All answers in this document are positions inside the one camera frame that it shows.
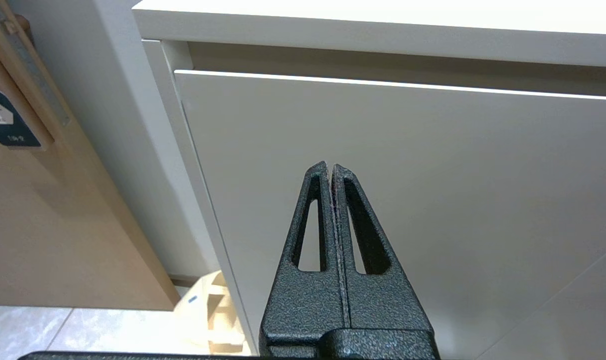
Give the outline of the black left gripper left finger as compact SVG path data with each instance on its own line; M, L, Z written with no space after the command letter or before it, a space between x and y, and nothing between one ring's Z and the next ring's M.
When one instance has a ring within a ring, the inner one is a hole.
M312 203L317 205L320 269L303 271L299 264ZM322 337L345 323L337 256L328 165L321 161L303 177L262 316L262 357L321 357Z

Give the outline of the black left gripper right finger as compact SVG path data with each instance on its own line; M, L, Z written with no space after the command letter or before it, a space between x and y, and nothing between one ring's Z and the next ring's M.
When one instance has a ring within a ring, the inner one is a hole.
M431 330L360 181L340 164L332 170L332 199L349 327Z

